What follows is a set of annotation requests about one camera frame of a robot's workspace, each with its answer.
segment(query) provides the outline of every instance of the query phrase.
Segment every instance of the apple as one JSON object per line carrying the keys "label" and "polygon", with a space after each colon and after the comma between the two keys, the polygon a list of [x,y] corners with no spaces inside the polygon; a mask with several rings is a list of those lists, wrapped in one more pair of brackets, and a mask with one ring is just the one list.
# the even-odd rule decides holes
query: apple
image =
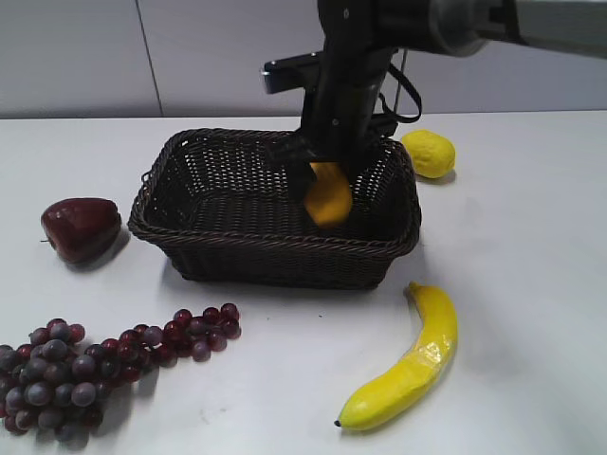
{"label": "apple", "polygon": [[99,258],[118,237],[121,224],[116,204],[96,197],[59,201],[41,221],[50,245],[69,264]]}

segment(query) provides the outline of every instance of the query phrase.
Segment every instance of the yellow lemon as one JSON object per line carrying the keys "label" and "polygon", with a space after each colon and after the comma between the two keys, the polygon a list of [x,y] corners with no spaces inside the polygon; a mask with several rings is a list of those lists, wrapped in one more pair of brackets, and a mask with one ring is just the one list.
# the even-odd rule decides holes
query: yellow lemon
{"label": "yellow lemon", "polygon": [[432,131],[417,130],[403,136],[401,141],[419,175],[439,178],[455,166],[455,147],[445,137]]}

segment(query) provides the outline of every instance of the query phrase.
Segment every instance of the yellow banana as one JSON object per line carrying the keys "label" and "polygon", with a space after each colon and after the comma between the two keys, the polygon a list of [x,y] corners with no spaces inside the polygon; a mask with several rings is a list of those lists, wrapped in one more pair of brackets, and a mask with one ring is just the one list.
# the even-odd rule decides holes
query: yellow banana
{"label": "yellow banana", "polygon": [[440,288],[409,284],[424,327],[414,347],[347,401],[335,422],[346,429],[370,429],[392,419],[430,389],[457,345],[457,315]]}

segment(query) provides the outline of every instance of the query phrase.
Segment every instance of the table surface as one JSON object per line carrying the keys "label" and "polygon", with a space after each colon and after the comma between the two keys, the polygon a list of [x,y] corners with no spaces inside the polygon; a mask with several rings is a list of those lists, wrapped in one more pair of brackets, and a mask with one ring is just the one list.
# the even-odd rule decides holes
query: table surface
{"label": "table surface", "polygon": [[[180,360],[117,391],[87,441],[59,446],[49,435],[0,431],[0,453],[605,453],[607,112],[424,117],[414,128],[456,145],[456,176],[418,182],[420,244],[371,292],[186,282],[136,238],[106,266],[76,273],[39,242],[40,214],[66,197],[112,199],[126,220],[139,177],[178,131],[297,124],[0,121],[1,342],[27,342],[56,317],[101,342],[182,307],[200,313],[225,301],[239,305],[243,325],[208,363]],[[402,294],[410,280],[451,294],[460,328],[452,366],[391,425],[342,432],[333,421],[345,400],[418,334]]]}

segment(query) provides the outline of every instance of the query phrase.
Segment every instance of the dark brown wicker basket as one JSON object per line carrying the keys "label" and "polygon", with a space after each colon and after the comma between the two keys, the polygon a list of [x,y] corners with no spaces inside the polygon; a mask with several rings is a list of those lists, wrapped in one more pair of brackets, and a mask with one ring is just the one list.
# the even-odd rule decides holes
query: dark brown wicker basket
{"label": "dark brown wicker basket", "polygon": [[377,286],[419,238],[421,211],[402,145],[377,143],[378,161],[352,186],[350,217],[322,230],[289,199],[285,172],[265,162],[267,144],[287,134],[201,129],[173,136],[144,175],[128,227],[162,248],[188,280]]}

